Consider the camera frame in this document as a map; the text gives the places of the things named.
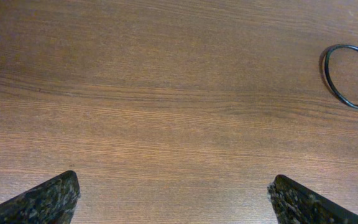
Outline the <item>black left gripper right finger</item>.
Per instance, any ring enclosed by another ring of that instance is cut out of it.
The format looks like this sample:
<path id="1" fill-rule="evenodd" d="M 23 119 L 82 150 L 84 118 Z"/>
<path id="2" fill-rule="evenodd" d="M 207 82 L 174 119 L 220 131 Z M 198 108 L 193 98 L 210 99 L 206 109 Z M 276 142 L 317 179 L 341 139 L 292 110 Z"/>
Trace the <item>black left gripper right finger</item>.
<path id="1" fill-rule="evenodd" d="M 358 215 L 285 175 L 267 187 L 279 224 L 358 224 Z"/>

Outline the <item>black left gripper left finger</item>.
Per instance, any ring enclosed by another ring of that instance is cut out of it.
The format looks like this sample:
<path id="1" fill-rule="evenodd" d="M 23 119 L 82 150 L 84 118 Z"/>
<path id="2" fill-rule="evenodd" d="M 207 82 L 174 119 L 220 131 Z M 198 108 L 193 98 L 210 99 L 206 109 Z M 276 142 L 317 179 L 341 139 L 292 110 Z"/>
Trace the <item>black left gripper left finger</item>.
<path id="1" fill-rule="evenodd" d="M 0 204 L 0 223 L 70 223 L 80 185 L 68 170 Z"/>

